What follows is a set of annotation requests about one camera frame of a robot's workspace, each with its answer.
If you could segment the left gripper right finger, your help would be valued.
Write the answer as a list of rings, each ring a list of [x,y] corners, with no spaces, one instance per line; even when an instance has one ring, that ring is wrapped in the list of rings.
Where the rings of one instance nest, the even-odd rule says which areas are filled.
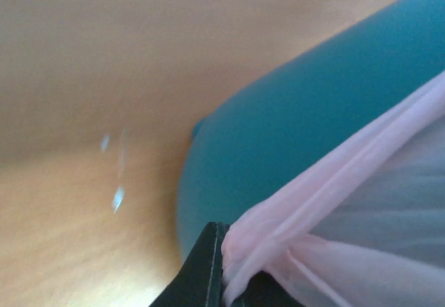
[[[244,293],[233,302],[232,306],[303,307],[266,272],[260,272],[251,278]]]

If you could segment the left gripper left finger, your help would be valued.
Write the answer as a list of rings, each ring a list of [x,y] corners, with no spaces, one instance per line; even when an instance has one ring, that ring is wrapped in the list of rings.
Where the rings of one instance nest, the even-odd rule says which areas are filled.
[[[223,257],[221,245],[229,226],[209,222],[180,271],[150,307],[221,307]]]

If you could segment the pink plastic trash bag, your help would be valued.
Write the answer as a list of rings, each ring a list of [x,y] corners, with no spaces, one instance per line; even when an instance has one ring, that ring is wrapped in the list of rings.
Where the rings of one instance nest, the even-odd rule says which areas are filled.
[[[444,75],[243,214],[223,300],[259,272],[306,306],[444,305]]]

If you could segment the teal plastic trash bin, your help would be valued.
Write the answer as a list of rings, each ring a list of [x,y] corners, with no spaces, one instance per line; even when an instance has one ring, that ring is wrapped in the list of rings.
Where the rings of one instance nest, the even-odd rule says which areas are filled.
[[[444,0],[399,0],[237,92],[193,130],[182,256],[443,70]]]

